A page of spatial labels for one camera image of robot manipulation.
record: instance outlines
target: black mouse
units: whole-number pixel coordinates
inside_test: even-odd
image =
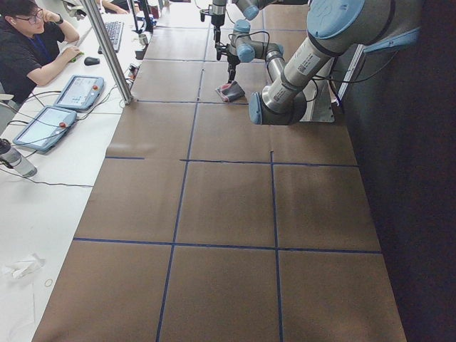
[[[100,64],[100,59],[95,57],[85,57],[84,64],[87,66],[94,66],[95,64]]]

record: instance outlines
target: white desk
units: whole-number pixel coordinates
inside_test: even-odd
[[[127,22],[128,18],[130,16],[113,16],[113,20],[125,19]],[[126,24],[124,27],[118,53],[123,70],[130,63],[139,64],[139,61],[135,60],[138,35],[131,32],[130,27],[133,25]],[[34,93],[62,90],[73,74],[97,75],[105,79],[105,90],[100,96],[100,99],[103,99],[115,82],[104,56],[97,54],[98,42],[93,30],[80,48],[85,52],[82,58],[70,64],[46,87],[36,88]],[[84,66],[83,60],[86,56],[99,57],[100,64]],[[50,105],[56,97],[57,95],[40,96],[40,100],[45,105]],[[109,101],[98,106],[85,120],[77,122],[57,146],[46,154],[36,153],[30,156],[29,160],[38,168],[38,173],[32,179],[37,182],[93,185],[123,111],[121,104],[121,96],[114,90]],[[41,108],[42,105],[37,100],[31,100],[25,103],[20,111],[35,116]],[[29,120],[21,114],[17,114],[14,119]],[[10,125],[1,137],[12,141],[21,129],[22,126]],[[31,152],[25,148],[17,148],[23,155]],[[0,168],[15,173],[3,166]],[[0,189],[0,266],[13,264],[33,253],[46,260],[43,268],[19,280],[0,274],[0,341],[26,342],[31,341],[44,313],[91,188],[34,184],[0,172]],[[28,309],[14,304],[5,306],[4,297],[12,292],[23,298],[29,295],[33,303],[25,305],[29,306]],[[21,317],[27,312],[33,313],[33,323],[17,326],[11,322],[11,317]]]

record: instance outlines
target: folded cloth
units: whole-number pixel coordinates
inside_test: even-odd
[[[242,90],[236,81],[221,85],[215,91],[222,98],[223,102],[232,102],[245,95],[244,90]]]

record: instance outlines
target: glasses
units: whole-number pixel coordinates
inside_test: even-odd
[[[30,18],[24,19],[24,18],[18,18],[17,16],[15,17],[16,19],[19,20],[27,20],[31,25],[34,25],[38,22],[38,19],[43,20],[43,9],[39,9],[34,16],[31,16]]]

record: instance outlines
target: black shirt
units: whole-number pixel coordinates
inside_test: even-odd
[[[0,83],[13,101],[23,103],[36,87],[27,74],[56,59],[57,41],[65,35],[55,23],[44,23],[44,32],[29,39],[0,17]]]

